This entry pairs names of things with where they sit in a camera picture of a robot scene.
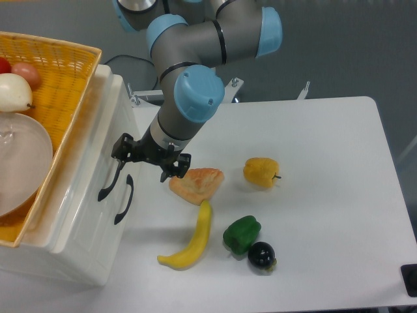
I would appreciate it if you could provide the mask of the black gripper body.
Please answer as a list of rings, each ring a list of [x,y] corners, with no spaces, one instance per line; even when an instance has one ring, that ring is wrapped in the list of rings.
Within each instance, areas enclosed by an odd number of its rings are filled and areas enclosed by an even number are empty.
[[[165,160],[173,160],[179,154],[174,148],[165,149],[160,147],[154,141],[148,128],[142,138],[134,145],[132,162],[147,162],[160,166]]]

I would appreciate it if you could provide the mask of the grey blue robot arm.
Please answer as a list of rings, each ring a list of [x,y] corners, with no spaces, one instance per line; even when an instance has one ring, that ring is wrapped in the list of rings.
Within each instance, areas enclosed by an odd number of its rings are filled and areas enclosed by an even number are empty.
[[[162,169],[162,179],[183,177],[191,162],[184,148],[225,96],[214,69],[277,51],[283,40],[281,18],[255,1],[212,1],[212,20],[205,18],[203,1],[113,5],[126,30],[145,30],[164,103],[140,140],[123,134],[111,155],[120,167],[147,162]]]

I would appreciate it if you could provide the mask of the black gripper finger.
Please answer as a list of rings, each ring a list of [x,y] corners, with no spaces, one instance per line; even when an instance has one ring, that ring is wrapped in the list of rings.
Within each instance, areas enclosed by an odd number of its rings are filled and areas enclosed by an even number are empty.
[[[191,159],[191,154],[180,153],[175,156],[173,160],[165,160],[162,165],[160,165],[160,168],[162,169],[160,182],[163,183],[167,178],[172,177],[182,179],[190,169]]]
[[[111,157],[118,162],[117,173],[123,169],[127,162],[132,161],[132,152],[135,144],[134,138],[128,133],[123,133],[114,143]]]

